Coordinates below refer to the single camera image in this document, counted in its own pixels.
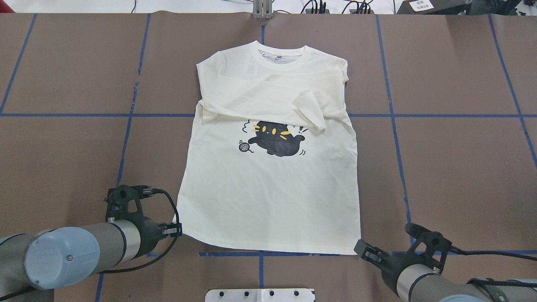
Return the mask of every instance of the white label sticker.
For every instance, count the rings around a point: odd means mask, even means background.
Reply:
[[[426,11],[434,8],[429,0],[418,0],[409,2],[409,4],[414,11]]]

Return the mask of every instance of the light blue cap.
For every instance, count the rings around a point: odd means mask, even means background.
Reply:
[[[99,262],[99,243],[88,231],[63,227],[35,239],[26,252],[24,267],[34,285],[55,289],[78,283]]]
[[[446,297],[440,302],[484,302],[483,300],[468,296],[467,294],[454,294],[452,296]]]

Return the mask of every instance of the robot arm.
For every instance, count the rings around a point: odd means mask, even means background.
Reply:
[[[105,198],[107,222],[0,239],[0,301],[8,299],[5,295],[21,290],[51,290],[75,284],[99,272],[135,270],[137,268],[107,271],[151,252],[159,240],[170,235],[174,240],[169,250],[182,235],[182,226],[178,221],[155,223],[143,215],[140,200],[156,193],[168,196],[178,219],[177,209],[167,192],[149,186],[122,185],[110,189]],[[128,211],[129,202],[135,203],[135,212]],[[50,293],[43,293],[41,300],[45,296],[53,298]],[[20,298],[31,300],[29,294]]]
[[[359,240],[354,251],[360,258],[373,263],[381,270],[384,283],[405,302],[513,302],[537,301],[537,280],[511,280],[493,282],[472,279],[465,285],[457,285],[441,274],[447,253],[469,254],[452,246],[439,232],[432,232],[420,225],[407,224],[405,231],[415,240],[404,254],[389,255],[378,247]],[[424,243],[425,252],[416,254],[416,248]],[[433,258],[439,252],[440,261]],[[537,260],[529,256],[526,259]]]

